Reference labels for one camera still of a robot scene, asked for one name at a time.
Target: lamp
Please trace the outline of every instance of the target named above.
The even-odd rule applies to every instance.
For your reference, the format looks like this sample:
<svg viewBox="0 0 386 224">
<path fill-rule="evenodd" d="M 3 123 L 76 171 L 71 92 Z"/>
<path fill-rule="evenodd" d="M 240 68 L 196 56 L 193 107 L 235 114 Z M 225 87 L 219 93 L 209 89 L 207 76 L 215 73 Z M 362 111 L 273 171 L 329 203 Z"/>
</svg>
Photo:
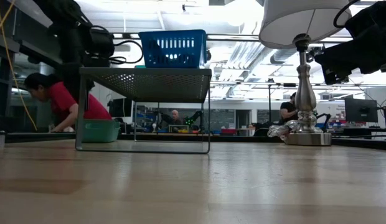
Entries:
<svg viewBox="0 0 386 224">
<path fill-rule="evenodd" d="M 337 13 L 348 0 L 266 0 L 265 16 L 259 34 L 260 42 L 271 49 L 297 48 L 300 65 L 297 68 L 299 85 L 295 105 L 299 110 L 298 128 L 290 133 L 286 144 L 327 146 L 331 135 L 315 129 L 316 97 L 309 81 L 311 67 L 306 63 L 308 45 L 335 34 L 333 26 Z M 338 20 L 345 24 L 351 18 L 346 10 Z"/>
</svg>

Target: metal mesh table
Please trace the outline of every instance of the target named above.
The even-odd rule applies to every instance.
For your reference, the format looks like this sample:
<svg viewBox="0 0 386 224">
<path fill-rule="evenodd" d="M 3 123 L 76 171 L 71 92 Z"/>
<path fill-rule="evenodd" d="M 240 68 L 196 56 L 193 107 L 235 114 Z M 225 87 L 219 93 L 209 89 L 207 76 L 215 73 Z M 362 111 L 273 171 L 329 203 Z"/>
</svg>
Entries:
<svg viewBox="0 0 386 224">
<path fill-rule="evenodd" d="M 81 68 L 80 96 L 77 121 L 77 137 L 75 148 L 84 150 L 83 114 L 87 99 L 86 80 L 90 79 L 104 87 L 111 89 L 136 103 L 200 103 L 202 109 L 207 97 L 210 99 L 211 69 L 181 69 L 181 68 Z M 210 113 L 208 115 L 208 130 L 210 130 Z M 210 151 L 210 137 L 208 150 L 197 152 L 172 151 L 170 153 L 199 153 Z"/>
</svg>

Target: plastic basket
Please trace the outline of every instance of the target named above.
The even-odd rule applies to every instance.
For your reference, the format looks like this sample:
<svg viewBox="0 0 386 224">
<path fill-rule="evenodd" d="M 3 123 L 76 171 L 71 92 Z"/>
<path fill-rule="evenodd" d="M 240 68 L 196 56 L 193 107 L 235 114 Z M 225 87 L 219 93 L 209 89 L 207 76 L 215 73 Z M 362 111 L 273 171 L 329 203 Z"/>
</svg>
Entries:
<svg viewBox="0 0 386 224">
<path fill-rule="evenodd" d="M 146 68 L 199 68 L 207 62 L 204 30 L 140 32 Z"/>
<path fill-rule="evenodd" d="M 84 119 L 83 142 L 109 143 L 117 140 L 120 122 Z"/>
</svg>

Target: woman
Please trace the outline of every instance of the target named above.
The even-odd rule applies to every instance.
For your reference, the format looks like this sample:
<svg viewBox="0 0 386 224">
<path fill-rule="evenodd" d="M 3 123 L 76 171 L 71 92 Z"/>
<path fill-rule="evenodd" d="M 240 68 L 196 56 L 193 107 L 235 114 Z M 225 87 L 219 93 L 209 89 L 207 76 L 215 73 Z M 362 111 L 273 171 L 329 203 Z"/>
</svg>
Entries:
<svg viewBox="0 0 386 224">
<path fill-rule="evenodd" d="M 55 75 L 33 73 L 24 80 L 24 86 L 31 96 L 41 102 L 51 101 L 53 114 L 62 121 L 51 132 L 62 132 L 74 126 L 78 116 L 78 103 Z M 89 110 L 84 112 L 84 119 L 111 119 L 105 107 L 89 94 Z"/>
</svg>

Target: red shirt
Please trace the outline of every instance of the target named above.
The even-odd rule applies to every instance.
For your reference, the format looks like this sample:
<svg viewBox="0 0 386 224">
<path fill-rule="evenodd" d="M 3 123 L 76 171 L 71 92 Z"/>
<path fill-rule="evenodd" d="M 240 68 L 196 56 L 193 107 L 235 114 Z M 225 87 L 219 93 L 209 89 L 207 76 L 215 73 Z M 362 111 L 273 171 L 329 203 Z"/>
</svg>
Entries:
<svg viewBox="0 0 386 224">
<path fill-rule="evenodd" d="M 52 100 L 50 104 L 52 112 L 59 116 L 63 121 L 70 114 L 68 109 L 77 102 L 74 100 L 70 92 L 64 87 L 63 82 L 58 82 L 52 85 L 48 92 L 49 97 Z M 89 94 L 88 99 L 89 110 L 84 112 L 84 119 L 111 119 L 111 116 L 107 112 L 106 108 L 94 96 Z"/>
</svg>

